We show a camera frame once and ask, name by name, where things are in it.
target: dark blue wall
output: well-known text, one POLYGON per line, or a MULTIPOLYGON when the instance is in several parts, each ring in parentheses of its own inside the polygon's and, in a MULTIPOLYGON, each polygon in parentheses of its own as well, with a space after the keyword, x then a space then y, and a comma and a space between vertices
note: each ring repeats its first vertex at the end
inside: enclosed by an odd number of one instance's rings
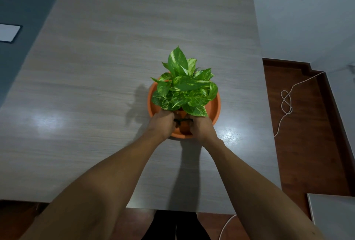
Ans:
POLYGON ((0 23, 23 25, 13 44, 0 42, 0 106, 56 0, 0 0, 0 23))

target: hand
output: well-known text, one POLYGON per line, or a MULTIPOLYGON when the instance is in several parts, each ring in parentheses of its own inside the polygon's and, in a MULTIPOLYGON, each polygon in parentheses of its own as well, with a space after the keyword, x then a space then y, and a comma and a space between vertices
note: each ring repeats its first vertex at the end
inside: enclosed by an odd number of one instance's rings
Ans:
POLYGON ((202 145, 207 141, 218 139, 212 121, 209 117, 186 115, 186 118, 193 120, 193 122, 189 121, 190 131, 202 145))
POLYGON ((161 109, 149 121, 146 132, 151 132, 153 136, 158 136, 161 141, 168 139, 175 130, 175 115, 171 111, 161 109))

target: person's left hand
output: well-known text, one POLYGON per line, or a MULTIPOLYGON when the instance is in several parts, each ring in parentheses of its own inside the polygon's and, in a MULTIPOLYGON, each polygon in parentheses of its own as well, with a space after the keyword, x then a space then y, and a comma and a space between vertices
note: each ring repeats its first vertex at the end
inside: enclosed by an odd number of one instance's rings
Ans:
POLYGON ((149 121, 146 132, 159 136, 164 141, 175 130, 176 122, 174 122, 174 118, 175 114, 173 112, 161 109, 149 121))

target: baseboard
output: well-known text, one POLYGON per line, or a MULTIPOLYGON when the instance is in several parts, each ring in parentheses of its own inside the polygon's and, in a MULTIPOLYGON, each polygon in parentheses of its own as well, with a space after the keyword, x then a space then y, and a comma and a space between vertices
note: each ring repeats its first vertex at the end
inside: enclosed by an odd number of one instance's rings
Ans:
MULTIPOLYGON (((310 63, 308 62, 263 58, 263 63, 264 66, 300 69, 302 74, 305 76, 315 76, 322 72, 312 70, 310 63)), ((352 196, 355 196, 355 160, 345 133, 339 110, 337 104, 335 103, 335 99, 326 73, 322 73, 321 75, 317 76, 316 79, 322 95, 324 106, 326 108, 328 119, 332 127, 335 143, 337 144, 350 193, 352 196)))

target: plant pot rim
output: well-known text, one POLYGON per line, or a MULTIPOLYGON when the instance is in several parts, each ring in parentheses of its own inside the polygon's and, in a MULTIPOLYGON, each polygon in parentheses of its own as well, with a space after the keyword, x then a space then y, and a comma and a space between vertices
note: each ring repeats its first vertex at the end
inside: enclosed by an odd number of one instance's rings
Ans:
MULTIPOLYGON (((151 106, 151 98, 153 95, 153 90, 154 88, 158 85, 157 82, 153 82, 153 84, 150 86, 149 88, 149 92, 148 92, 148 97, 147 97, 147 107, 148 107, 148 113, 150 117, 153 117, 153 110, 152 110, 152 106, 151 106)), ((217 113, 215 115, 215 117, 212 120, 212 124, 215 125, 215 123, 218 120, 220 111, 221 111, 221 99, 220 99, 220 95, 219 92, 217 92, 216 98, 214 100, 217 100, 217 113)), ((175 138, 179 138, 179 139, 188 139, 188 138, 193 138, 193 135, 183 135, 183 134, 177 134, 177 133, 172 133, 171 134, 172 137, 175 138)))

